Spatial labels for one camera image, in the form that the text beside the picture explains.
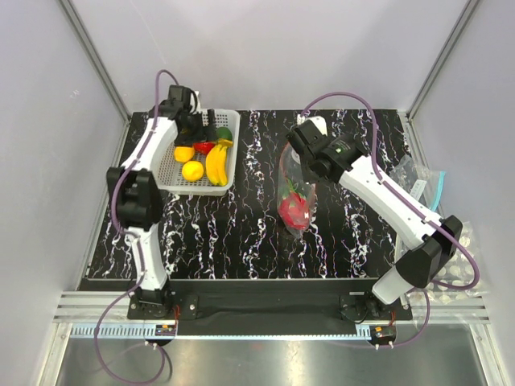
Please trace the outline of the yellow lemon fruit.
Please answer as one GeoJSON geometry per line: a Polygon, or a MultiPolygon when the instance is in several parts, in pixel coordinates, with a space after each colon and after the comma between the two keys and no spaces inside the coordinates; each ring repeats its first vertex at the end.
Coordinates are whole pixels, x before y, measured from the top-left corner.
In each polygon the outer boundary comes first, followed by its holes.
{"type": "Polygon", "coordinates": [[[180,163],[191,161],[196,154],[193,146],[176,146],[174,149],[174,159],[180,163]]]}

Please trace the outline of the yellow banana bunch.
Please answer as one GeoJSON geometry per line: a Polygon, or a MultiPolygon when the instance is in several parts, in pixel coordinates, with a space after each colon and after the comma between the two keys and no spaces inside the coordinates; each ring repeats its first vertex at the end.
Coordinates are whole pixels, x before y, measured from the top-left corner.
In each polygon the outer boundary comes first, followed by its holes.
{"type": "Polygon", "coordinates": [[[225,171],[227,151],[233,146],[233,142],[228,139],[221,139],[210,150],[206,157],[206,175],[211,184],[224,187],[228,183],[225,171]]]}

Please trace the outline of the clear bag with orange zipper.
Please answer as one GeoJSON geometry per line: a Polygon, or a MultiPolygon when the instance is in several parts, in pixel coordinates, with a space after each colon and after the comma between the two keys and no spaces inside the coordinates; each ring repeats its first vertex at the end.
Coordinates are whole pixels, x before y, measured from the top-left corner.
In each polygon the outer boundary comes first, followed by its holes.
{"type": "Polygon", "coordinates": [[[277,211],[286,231],[301,239],[309,229],[316,202],[316,185],[306,183],[299,155],[290,144],[282,150],[278,162],[277,211]]]}

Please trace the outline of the white plastic perforated basket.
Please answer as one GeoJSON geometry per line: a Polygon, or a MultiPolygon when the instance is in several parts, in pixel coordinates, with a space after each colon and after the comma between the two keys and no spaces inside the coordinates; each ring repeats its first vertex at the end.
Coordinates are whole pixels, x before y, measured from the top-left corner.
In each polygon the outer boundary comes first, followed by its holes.
{"type": "Polygon", "coordinates": [[[208,195],[223,196],[233,186],[237,163],[239,141],[240,114],[236,110],[215,109],[216,127],[227,127],[233,135],[233,146],[227,150],[225,171],[228,184],[224,187],[210,183],[206,175],[195,182],[188,182],[182,176],[182,164],[174,157],[175,145],[171,142],[160,159],[159,166],[154,169],[156,183],[159,189],[177,195],[208,195]]]}

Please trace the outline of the pink dragon fruit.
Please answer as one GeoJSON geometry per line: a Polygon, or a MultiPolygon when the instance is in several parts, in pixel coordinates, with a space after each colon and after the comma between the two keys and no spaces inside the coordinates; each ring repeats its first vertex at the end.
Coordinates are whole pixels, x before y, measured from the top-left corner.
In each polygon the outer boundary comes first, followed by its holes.
{"type": "Polygon", "coordinates": [[[278,214],[291,231],[309,228],[315,207],[315,184],[285,178],[279,189],[278,214]]]}

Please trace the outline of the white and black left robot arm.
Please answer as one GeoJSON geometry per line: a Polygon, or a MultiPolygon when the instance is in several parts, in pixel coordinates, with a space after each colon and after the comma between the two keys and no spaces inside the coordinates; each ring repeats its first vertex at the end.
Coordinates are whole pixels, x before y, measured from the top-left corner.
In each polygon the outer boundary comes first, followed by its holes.
{"type": "Polygon", "coordinates": [[[163,199],[154,170],[175,141],[194,142],[204,136],[196,92],[171,85],[166,100],[156,102],[145,131],[121,166],[106,172],[112,225],[130,239],[136,284],[128,290],[131,319],[160,319],[174,313],[174,294],[159,246],[163,199]]]}

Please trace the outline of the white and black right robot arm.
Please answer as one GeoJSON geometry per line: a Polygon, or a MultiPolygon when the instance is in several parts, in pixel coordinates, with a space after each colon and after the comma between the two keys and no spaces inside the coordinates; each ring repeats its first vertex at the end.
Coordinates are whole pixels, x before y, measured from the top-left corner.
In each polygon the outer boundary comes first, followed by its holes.
{"type": "Polygon", "coordinates": [[[442,218],[414,199],[382,170],[360,142],[348,135],[330,138],[322,117],[302,119],[287,140],[309,183],[333,182],[365,201],[400,236],[406,252],[381,275],[365,299],[373,318],[391,313],[394,303],[413,288],[424,289],[455,255],[452,240],[463,224],[442,218]]]}

